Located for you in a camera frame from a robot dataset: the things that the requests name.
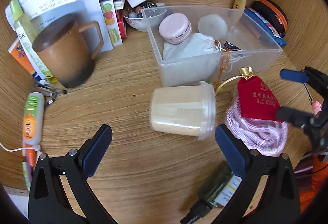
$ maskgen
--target brown mug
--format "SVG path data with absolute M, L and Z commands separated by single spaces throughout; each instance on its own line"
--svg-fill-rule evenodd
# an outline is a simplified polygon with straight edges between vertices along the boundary
M 90 53 L 81 33 L 96 27 L 99 44 Z M 95 68 L 95 58 L 104 41 L 97 21 L 78 25 L 74 14 L 64 15 L 42 30 L 33 42 L 38 54 L 49 71 L 65 88 L 84 83 Z

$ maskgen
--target green bottle cap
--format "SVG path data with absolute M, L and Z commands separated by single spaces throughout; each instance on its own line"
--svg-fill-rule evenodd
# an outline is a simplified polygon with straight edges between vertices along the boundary
M 10 5 L 11 13 L 13 14 L 14 21 L 18 20 L 24 14 L 22 7 L 19 5 L 19 1 L 11 0 L 9 5 Z

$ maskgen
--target red packet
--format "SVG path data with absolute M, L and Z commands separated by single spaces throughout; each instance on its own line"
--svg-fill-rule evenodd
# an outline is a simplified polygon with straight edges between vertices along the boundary
M 237 87 L 242 117 L 279 121 L 276 119 L 279 102 L 259 77 L 242 78 Z

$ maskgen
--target ceramic bowl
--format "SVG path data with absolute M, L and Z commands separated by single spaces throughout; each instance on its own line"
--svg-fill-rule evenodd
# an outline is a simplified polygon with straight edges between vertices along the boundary
M 135 19 L 135 18 L 129 18 L 129 17 L 125 17 L 125 16 L 123 16 L 123 17 L 131 27 L 137 29 L 140 32 L 146 32 L 147 31 L 147 21 L 148 21 L 150 27 L 153 27 L 153 26 L 159 25 L 162 22 L 162 20 L 164 20 L 164 18 L 166 17 L 166 14 L 165 14 L 167 11 L 166 7 L 165 8 L 157 7 L 155 9 L 156 9 L 156 11 L 151 12 L 151 13 L 149 10 L 145 11 L 147 20 L 144 18 Z

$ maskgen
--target wooden shelf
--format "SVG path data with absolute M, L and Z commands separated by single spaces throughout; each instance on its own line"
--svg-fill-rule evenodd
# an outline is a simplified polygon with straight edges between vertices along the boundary
M 260 77 L 281 105 L 311 111 L 303 85 L 279 78 L 282 68 L 294 68 L 285 54 Z M 224 159 L 214 137 L 197 141 L 150 129 L 149 103 L 157 87 L 160 77 L 148 35 L 129 28 L 124 45 L 99 54 L 88 82 L 59 96 L 45 111 L 41 144 L 50 157 L 79 148 L 101 124 L 111 126 L 113 141 L 88 183 L 118 223 L 179 223 L 196 201 L 199 186 Z M 233 87 L 218 97 L 217 124 L 224 122 Z M 284 151 L 294 166 L 308 147 L 306 136 L 290 128 Z M 63 184 L 81 214 L 65 178 Z M 256 206 L 264 184 L 262 179 L 251 206 Z M 212 210 L 199 224 L 218 213 Z

